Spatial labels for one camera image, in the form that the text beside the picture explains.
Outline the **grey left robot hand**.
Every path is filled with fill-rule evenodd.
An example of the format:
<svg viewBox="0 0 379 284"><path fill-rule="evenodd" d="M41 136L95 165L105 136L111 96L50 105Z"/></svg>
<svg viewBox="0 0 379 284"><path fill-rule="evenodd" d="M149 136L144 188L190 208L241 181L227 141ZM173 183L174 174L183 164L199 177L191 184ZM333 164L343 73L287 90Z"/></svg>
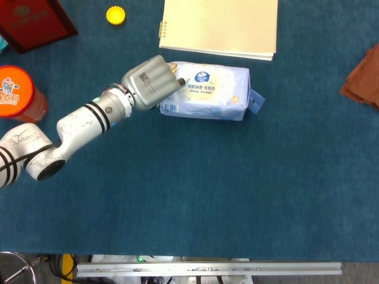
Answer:
<svg viewBox="0 0 379 284"><path fill-rule="evenodd" d="M161 55L129 70L121 80L121 85L134 99L134 107L139 110L155 107L185 84L185 79L178 79Z"/></svg>

